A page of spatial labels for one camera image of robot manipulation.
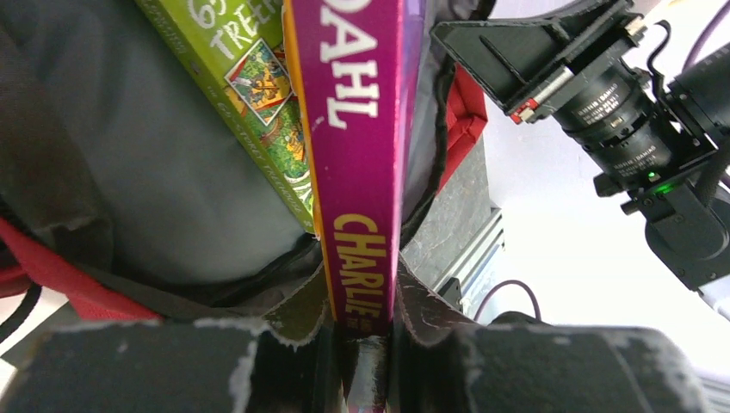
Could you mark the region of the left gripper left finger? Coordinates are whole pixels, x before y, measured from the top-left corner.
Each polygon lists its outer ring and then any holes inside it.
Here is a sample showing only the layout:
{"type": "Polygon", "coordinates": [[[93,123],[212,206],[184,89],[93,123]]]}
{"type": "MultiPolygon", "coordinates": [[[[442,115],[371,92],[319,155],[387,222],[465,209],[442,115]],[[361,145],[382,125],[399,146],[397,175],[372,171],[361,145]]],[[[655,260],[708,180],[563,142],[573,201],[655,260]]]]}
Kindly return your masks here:
{"type": "Polygon", "coordinates": [[[329,311],[316,274],[262,317],[103,322],[48,331],[4,412],[322,412],[329,311]]]}

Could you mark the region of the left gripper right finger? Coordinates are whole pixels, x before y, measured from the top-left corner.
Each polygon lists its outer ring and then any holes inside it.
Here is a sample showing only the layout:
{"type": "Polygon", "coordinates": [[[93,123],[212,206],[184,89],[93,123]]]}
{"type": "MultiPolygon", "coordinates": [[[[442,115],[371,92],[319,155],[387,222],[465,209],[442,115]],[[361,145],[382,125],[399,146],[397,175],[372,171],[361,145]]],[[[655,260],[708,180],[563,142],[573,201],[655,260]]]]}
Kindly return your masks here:
{"type": "Polygon", "coordinates": [[[398,265],[395,412],[707,412],[687,358],[647,328],[481,325],[398,265]]]}

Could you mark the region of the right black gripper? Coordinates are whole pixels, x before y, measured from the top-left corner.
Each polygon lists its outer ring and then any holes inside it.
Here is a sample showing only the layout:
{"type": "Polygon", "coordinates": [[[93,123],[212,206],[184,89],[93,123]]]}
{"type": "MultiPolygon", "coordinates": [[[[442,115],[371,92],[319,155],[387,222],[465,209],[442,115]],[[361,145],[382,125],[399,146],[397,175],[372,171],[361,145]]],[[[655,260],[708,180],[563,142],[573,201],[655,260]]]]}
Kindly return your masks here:
{"type": "Polygon", "coordinates": [[[720,187],[729,50],[683,71],[653,101],[620,63],[646,29],[633,5],[572,1],[531,17],[440,22],[431,35],[514,122],[558,110],[564,133],[600,167],[597,194],[626,194],[622,211],[644,217],[652,252],[688,289],[706,291],[729,274],[729,193],[720,187]]]}

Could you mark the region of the purple colourful book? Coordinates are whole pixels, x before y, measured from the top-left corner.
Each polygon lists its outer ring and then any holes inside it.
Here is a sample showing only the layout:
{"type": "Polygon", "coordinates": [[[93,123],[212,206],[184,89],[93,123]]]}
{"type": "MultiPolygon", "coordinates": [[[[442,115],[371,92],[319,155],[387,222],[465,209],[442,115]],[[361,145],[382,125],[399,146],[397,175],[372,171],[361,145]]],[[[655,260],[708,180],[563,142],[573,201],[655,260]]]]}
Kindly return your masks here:
{"type": "Polygon", "coordinates": [[[287,1],[283,19],[346,409],[384,412],[424,3],[287,1]]]}

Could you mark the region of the red student backpack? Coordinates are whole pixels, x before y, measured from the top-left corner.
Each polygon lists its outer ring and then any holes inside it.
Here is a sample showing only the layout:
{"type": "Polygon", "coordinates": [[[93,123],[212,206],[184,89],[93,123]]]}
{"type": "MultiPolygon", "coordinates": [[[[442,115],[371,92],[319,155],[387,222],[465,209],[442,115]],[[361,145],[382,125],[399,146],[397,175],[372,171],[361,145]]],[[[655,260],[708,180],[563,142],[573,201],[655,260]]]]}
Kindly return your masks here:
{"type": "MultiPolygon", "coordinates": [[[[324,258],[138,6],[1,4],[1,251],[90,319],[255,317],[324,258]]],[[[490,1],[421,1],[400,247],[486,124],[432,39],[490,1]]]]}

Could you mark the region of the green treehouse book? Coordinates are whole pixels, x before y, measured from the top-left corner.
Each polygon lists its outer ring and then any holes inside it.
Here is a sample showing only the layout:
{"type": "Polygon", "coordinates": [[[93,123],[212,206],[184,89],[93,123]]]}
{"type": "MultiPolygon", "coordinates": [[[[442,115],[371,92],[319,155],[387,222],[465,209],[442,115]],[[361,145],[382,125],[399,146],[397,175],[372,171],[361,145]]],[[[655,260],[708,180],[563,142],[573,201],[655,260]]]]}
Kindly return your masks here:
{"type": "Polygon", "coordinates": [[[150,0],[138,6],[303,229],[313,190],[280,1],[150,0]]]}

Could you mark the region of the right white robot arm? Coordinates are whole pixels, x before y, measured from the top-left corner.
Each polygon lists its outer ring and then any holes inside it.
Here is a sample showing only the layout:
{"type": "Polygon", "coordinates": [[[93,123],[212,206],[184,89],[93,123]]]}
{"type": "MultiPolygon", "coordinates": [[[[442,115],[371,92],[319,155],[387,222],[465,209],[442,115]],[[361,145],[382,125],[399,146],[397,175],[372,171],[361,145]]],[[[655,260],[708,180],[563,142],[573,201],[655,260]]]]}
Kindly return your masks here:
{"type": "Polygon", "coordinates": [[[600,197],[626,194],[653,254],[729,314],[729,49],[672,80],[624,56],[646,32],[630,1],[574,1],[517,19],[438,22],[431,37],[516,124],[555,119],[599,167],[600,197]]]}

